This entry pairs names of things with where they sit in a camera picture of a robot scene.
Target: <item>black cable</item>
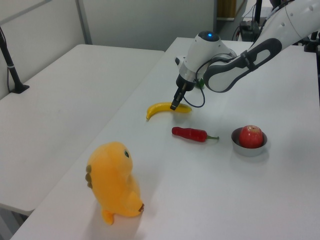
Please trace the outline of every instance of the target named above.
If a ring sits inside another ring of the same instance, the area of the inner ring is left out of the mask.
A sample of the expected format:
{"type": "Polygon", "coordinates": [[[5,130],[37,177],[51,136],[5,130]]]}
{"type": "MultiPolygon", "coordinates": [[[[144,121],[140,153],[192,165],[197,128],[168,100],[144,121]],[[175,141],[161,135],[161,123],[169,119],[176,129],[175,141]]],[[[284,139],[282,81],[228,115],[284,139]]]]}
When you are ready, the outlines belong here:
{"type": "Polygon", "coordinates": [[[243,16],[242,21],[245,19],[245,17],[251,12],[251,10],[256,6],[256,3],[251,7],[251,9],[243,16]]]}
{"type": "Polygon", "coordinates": [[[254,21],[254,13],[255,13],[255,9],[256,9],[256,4],[255,5],[253,5],[254,6],[254,8],[253,8],[253,10],[252,10],[252,18],[251,18],[251,22],[253,23],[253,21],[254,21]]]}
{"type": "MultiPolygon", "coordinates": [[[[197,69],[197,71],[195,72],[195,79],[194,79],[195,82],[196,82],[196,84],[198,84],[198,85],[200,86],[199,80],[198,80],[198,72],[199,72],[199,70],[200,70],[204,65],[206,65],[207,63],[209,63],[210,61],[212,61],[212,59],[213,59],[215,56],[219,55],[219,54],[214,55],[210,60],[206,61],[204,64],[202,64],[202,65],[197,69]]],[[[215,62],[218,62],[218,61],[219,61],[219,62],[228,63],[228,62],[230,62],[230,61],[233,60],[233,59],[235,59],[235,58],[233,57],[233,58],[230,58],[230,59],[219,59],[219,60],[216,60],[216,61],[211,62],[211,64],[213,64],[213,63],[215,63],[215,62]]],[[[201,91],[202,97],[203,97],[203,103],[202,103],[200,106],[195,106],[195,105],[191,104],[190,102],[188,102],[188,101],[186,100],[185,97],[183,97],[183,99],[186,101],[187,104],[189,104],[190,106],[192,106],[192,107],[194,107],[194,108],[202,108],[202,107],[205,105],[205,103],[206,103],[206,98],[205,98],[205,93],[204,93],[204,91],[202,90],[201,86],[200,86],[200,91],[201,91]]]]}
{"type": "Polygon", "coordinates": [[[252,35],[251,35],[251,42],[254,41],[254,12],[256,9],[256,5],[254,6],[253,10],[252,10],[252,20],[251,20],[251,29],[252,29],[252,35]]]}
{"type": "Polygon", "coordinates": [[[203,97],[203,103],[200,105],[200,106],[196,106],[196,105],[193,105],[193,104],[191,104],[190,102],[188,102],[187,101],[187,99],[183,96],[183,99],[186,101],[186,103],[187,104],[189,104],[191,107],[194,107],[194,108],[202,108],[204,105],[205,105],[205,103],[206,103],[206,98],[205,98],[205,93],[204,93],[204,91],[202,90],[202,87],[200,86],[200,83],[199,83],[199,80],[198,80],[198,72],[199,72],[199,70],[204,66],[204,65],[206,65],[207,63],[209,63],[211,61],[211,59],[210,60],[208,60],[208,61],[206,61],[204,64],[202,64],[198,69],[197,69],[197,71],[195,72],[195,82],[196,82],[196,84],[198,84],[199,85],[199,87],[200,87],[200,91],[201,91],[201,93],[202,93],[202,97],[203,97]]]}
{"type": "Polygon", "coordinates": [[[238,27],[234,30],[234,33],[233,33],[233,35],[232,35],[232,39],[231,39],[231,41],[233,41],[233,40],[234,40],[234,37],[235,37],[236,31],[237,31],[237,29],[239,29],[239,28],[240,28],[240,26],[238,26],[238,27]]]}

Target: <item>apple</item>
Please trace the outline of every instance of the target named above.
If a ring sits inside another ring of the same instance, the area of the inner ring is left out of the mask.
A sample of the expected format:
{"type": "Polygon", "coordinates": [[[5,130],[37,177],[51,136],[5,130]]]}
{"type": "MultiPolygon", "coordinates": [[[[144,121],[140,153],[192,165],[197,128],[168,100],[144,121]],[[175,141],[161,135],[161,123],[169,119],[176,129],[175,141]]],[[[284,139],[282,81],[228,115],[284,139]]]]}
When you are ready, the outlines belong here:
{"type": "Polygon", "coordinates": [[[239,143],[247,149],[260,148],[264,143],[264,136],[261,129],[254,125],[247,125],[241,129],[239,143]]]}

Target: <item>metal bowl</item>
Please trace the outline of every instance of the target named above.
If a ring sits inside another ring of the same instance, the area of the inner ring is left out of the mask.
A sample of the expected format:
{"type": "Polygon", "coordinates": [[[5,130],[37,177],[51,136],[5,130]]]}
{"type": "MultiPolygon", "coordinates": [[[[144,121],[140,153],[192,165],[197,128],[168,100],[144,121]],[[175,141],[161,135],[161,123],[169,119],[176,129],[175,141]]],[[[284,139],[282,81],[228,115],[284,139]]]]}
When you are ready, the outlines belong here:
{"type": "Polygon", "coordinates": [[[266,143],[268,140],[265,133],[262,132],[263,143],[262,143],[261,147],[246,148],[246,147],[240,146],[240,143],[239,143],[239,135],[240,135],[241,129],[242,129],[242,127],[237,128],[231,134],[231,139],[232,139],[234,151],[237,152],[238,154],[240,154],[242,156],[246,156],[246,157],[255,157],[255,156],[258,156],[259,154],[261,154],[263,152],[263,150],[265,149],[265,146],[266,146],[266,143]]]}

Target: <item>stuffed animal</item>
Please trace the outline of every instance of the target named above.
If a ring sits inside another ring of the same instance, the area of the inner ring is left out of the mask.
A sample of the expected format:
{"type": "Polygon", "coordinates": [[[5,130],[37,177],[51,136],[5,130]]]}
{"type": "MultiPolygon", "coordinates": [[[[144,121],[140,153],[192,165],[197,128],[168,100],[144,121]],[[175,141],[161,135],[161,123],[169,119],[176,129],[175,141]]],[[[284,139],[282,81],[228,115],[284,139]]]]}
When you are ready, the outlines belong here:
{"type": "Polygon", "coordinates": [[[132,168],[131,155],[121,142],[99,146],[88,160],[87,186],[100,203],[102,218],[109,225],[114,222],[114,214],[134,217],[144,210],[132,168]]]}

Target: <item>black stand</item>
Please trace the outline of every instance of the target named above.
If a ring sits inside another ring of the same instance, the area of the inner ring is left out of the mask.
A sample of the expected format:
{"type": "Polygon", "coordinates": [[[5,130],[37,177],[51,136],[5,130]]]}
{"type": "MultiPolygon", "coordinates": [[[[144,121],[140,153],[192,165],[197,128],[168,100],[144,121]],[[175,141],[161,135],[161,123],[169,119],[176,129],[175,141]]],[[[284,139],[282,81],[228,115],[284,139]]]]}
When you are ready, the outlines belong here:
{"type": "Polygon", "coordinates": [[[258,24],[260,23],[261,7],[262,7],[262,0],[256,0],[254,21],[257,22],[258,24]]]}
{"type": "Polygon", "coordinates": [[[28,85],[23,85],[19,79],[18,73],[16,71],[15,65],[12,62],[11,56],[9,54],[8,48],[7,48],[7,44],[6,41],[4,39],[4,37],[2,36],[2,34],[0,33],[0,48],[2,51],[2,54],[4,56],[4,59],[6,61],[7,67],[9,68],[10,74],[12,76],[12,79],[14,81],[14,89],[11,91],[12,93],[15,94],[20,94],[22,92],[24,92],[25,90],[27,90],[29,88],[28,85]]]}
{"type": "Polygon", "coordinates": [[[306,45],[304,45],[304,51],[307,53],[316,53],[318,46],[320,45],[320,39],[317,39],[318,31],[311,34],[311,38],[307,40],[306,45]]]}

